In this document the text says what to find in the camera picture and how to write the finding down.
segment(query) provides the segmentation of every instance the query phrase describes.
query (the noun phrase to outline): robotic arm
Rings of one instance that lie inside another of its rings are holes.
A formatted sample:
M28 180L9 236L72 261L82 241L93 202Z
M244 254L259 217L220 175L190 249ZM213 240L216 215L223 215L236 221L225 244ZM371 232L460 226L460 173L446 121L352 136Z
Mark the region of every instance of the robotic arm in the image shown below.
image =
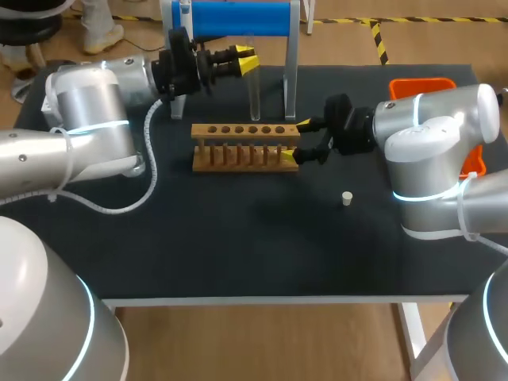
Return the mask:
M0 198L131 170L137 152L126 107L173 100L202 87L210 93L217 78L241 77L259 66L252 48L196 52L185 29L170 31L169 41L171 49L158 60L134 56L51 74L46 97L61 133L0 132Z
M354 108L347 95L328 99L324 118L301 132L326 129L311 150L294 151L297 163L323 163L331 149L342 155L384 153L402 227L412 237L434 240L508 231L508 170L458 182L468 153L499 133L498 98L489 85L419 94Z

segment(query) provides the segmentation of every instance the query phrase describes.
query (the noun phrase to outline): white table leg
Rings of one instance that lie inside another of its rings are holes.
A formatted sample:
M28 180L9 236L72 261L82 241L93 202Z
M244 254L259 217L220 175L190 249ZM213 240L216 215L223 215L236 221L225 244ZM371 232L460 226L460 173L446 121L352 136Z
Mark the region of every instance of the white table leg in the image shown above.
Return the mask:
M309 20L309 0L302 0L303 10L305 10L305 19Z
M113 313L113 315L114 315L115 311L117 310L117 307L110 306L109 304L106 304L106 307L108 307L110 309L110 311Z
M307 15L307 34L312 34L312 27L314 25L314 7L316 6L316 0L309 0L309 13Z
M452 312L448 313L419 356L412 361L410 374L413 381L434 381L445 372L449 372L445 334L451 316Z
M420 351L425 347L427 340L423 332L420 313L417 303L399 303L398 313L402 322L406 350L412 362L418 357Z

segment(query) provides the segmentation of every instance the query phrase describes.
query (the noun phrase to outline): wooden floor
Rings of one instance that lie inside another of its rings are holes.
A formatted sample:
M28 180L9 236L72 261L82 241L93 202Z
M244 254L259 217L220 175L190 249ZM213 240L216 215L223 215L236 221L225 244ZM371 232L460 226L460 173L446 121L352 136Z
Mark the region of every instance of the wooden floor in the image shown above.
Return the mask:
M156 0L110 0L115 14L159 17ZM317 0L316 18L504 17L503 0ZM146 48L163 44L160 26L123 21L126 36ZM102 60L138 52L125 42L98 57L80 52L83 29L65 21L43 45L48 59ZM504 24L394 23L381 25L392 64L472 64L479 80L508 83ZM241 38L213 42L210 49ZM282 64L284 39L256 38L262 64ZM300 64L376 65L375 44L362 25L315 25L300 38ZM0 126L9 128L19 106L10 100L12 75L0 68ZM503 111L503 124L508 125ZM419 305L425 333L446 315L445 304ZM129 308L120 311L129 338L129 381L408 379L397 320L388 305Z

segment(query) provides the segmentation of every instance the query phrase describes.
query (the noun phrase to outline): black table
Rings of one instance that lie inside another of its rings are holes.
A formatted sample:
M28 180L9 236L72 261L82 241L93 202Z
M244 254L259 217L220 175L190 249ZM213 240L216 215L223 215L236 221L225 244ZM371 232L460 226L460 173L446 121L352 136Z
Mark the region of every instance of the black table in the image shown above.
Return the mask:
M375 106L389 98L390 80L430 76L459 86L476 82L467 66L300 67L297 120L321 115L333 94ZM262 121L282 121L282 70L266 67L261 78ZM46 128L38 111L42 83L37 79L17 128ZM138 134L141 114L131 115ZM116 306L459 300L504 260L462 237L408 237L379 152L332 154L325 165L306 164L297 174L193 173L192 122L248 122L248 95L238 80L221 81L213 98L188 97L185 115L170 121L162 110L154 117L160 182L140 209L106 216L64 198L55 204L33 198L4 206L0 214L32 229L99 298ZM301 145L320 138L306 134ZM504 138L483 155L488 171L504 169ZM118 176L68 188L99 205L122 207L147 185L148 177ZM354 194L350 207L341 206L343 191ZM508 237L495 240L508 244Z

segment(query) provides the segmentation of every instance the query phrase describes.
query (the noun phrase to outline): orange bin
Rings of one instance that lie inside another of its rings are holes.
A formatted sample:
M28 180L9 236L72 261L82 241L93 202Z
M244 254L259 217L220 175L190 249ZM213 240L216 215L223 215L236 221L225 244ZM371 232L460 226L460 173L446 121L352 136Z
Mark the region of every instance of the orange bin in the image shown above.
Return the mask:
M433 91L455 89L456 84L448 78L399 78L390 82L390 97L392 100L412 97L420 93L431 93ZM469 152L460 178L466 179L469 172L476 172L483 176L487 172L482 159L483 146L479 145Z

